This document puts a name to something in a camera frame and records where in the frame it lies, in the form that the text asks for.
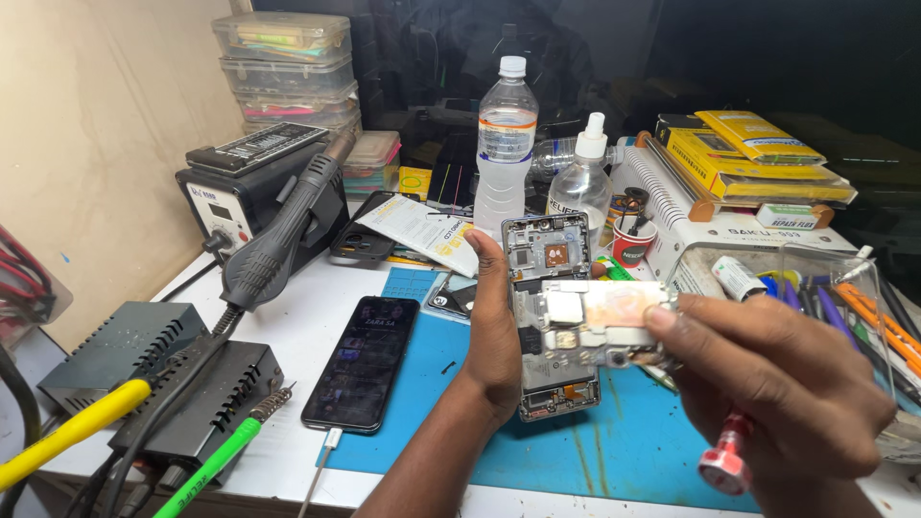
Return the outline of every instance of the green soldering iron handle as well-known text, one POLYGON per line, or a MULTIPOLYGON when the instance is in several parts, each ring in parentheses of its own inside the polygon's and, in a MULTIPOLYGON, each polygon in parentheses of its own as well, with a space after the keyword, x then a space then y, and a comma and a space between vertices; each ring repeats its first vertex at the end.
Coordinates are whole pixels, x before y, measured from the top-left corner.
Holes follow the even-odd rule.
POLYGON ((157 511, 154 518, 174 518, 178 516, 189 505, 189 502, 195 498, 195 495, 201 492, 208 482, 224 469, 230 459, 249 444, 253 437, 259 435, 259 430, 261 429, 262 425, 256 419, 243 419, 243 422, 237 427, 237 431, 233 432, 233 435, 224 444, 221 444, 221 447, 208 457, 208 460, 204 461, 202 468, 196 471, 192 478, 189 478, 189 481, 176 491, 176 494, 157 511))

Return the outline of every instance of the yellow soldering iron handle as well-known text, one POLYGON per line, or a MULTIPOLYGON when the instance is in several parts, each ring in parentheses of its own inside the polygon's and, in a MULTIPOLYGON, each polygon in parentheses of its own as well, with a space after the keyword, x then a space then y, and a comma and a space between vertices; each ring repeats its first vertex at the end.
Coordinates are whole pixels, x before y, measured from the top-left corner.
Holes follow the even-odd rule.
POLYGON ((84 408, 61 428, 0 465, 0 492, 25 478, 59 453, 102 430, 140 405, 150 395, 144 380, 131 380, 84 408))

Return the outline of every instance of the water bottle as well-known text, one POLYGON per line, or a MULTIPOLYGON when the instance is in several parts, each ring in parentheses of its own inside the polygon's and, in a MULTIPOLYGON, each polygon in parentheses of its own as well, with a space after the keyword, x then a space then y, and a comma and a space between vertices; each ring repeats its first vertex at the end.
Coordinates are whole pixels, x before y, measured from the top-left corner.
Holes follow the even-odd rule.
POLYGON ((473 225, 501 239, 502 221, 524 216, 524 178, 530 169, 537 100, 524 83, 525 59, 504 56, 499 82, 480 101, 476 165, 480 183, 473 225))
POLYGON ((589 248, 592 257, 609 243, 601 242, 604 222, 611 207, 614 188, 604 173, 608 136, 604 131, 604 114, 589 115, 585 131, 578 134, 574 161, 554 177, 547 195, 547 214, 585 212, 589 215, 589 248))
MULTIPOLYGON (((530 162, 531 178, 538 182, 552 182, 554 176, 566 169, 576 159, 578 137, 552 138, 534 145, 534 159, 530 162)), ((624 161, 624 150, 608 146, 601 159, 601 166, 619 164, 624 161)))

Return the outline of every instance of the white table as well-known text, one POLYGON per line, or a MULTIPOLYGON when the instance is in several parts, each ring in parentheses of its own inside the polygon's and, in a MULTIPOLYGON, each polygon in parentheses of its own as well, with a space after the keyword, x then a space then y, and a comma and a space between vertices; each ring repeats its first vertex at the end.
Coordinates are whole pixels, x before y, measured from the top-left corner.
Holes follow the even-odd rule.
MULTIPOLYGON (((210 260, 209 255, 203 254, 166 286, 157 298, 178 286, 210 260)), ((297 381, 297 387, 291 401, 268 421, 262 433, 240 457, 220 492, 227 493, 230 498, 233 498, 231 495, 238 495, 258 499, 303 500, 316 472, 314 464, 325 432, 309 430, 301 425, 301 408, 319 379, 356 302, 365 295, 379 295, 392 266, 403 265, 358 263, 332 258, 326 253, 292 276, 277 299, 243 318, 234 339, 271 345, 285 371, 286 384, 297 381)), ((636 277, 650 278, 647 269, 634 273, 637 273, 636 277)), ((218 298, 220 293, 220 270, 216 268, 173 301, 194 303, 210 328, 226 307, 218 298)), ((106 442, 113 433, 114 429, 97 433, 51 460, 43 471, 88 477, 109 455, 106 442)), ((887 518, 917 517, 921 515, 921 490, 907 480, 910 474, 911 470, 903 466, 886 465, 872 477, 861 480, 860 484, 887 518)), ((134 471, 133 476, 133 479, 141 478, 134 471)), ((381 475, 369 473, 324 470, 311 502, 355 508, 380 479, 381 475)), ((484 486, 467 488, 459 512, 459 516, 464 518, 708 518, 717 515, 755 516, 744 512, 718 512, 484 486)))

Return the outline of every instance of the smartphone screen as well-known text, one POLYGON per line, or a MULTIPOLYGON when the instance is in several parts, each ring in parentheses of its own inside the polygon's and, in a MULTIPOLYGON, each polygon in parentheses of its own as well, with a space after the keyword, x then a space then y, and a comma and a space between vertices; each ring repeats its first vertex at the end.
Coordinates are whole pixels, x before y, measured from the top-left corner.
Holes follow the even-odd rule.
POLYGON ((362 298, 300 414, 301 422, 311 428, 377 430, 417 313, 416 300, 362 298))

